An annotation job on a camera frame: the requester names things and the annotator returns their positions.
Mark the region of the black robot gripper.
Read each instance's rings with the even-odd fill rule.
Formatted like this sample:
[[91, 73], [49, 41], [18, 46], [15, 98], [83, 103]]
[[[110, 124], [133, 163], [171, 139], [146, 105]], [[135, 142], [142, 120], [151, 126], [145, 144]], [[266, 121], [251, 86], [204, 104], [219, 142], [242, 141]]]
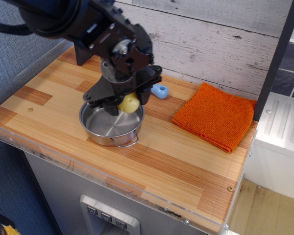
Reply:
[[81, 22], [73, 42], [94, 44], [93, 55], [102, 58], [102, 76], [84, 101], [111, 116], [119, 115], [118, 106], [133, 92], [146, 105], [153, 85], [161, 81], [162, 68], [153, 64], [152, 41], [144, 28], [126, 19], [112, 0], [82, 0], [78, 15]]

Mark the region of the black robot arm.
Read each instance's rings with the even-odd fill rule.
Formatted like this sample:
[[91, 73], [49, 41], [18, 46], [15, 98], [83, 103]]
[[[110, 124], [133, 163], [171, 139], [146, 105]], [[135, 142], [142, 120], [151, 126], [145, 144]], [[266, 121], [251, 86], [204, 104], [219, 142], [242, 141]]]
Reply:
[[73, 42], [78, 65], [93, 55], [102, 59], [100, 80], [83, 96], [91, 107], [118, 115], [118, 106], [135, 93], [145, 105], [161, 81], [152, 41], [112, 0], [14, 0], [27, 28], [42, 37]]

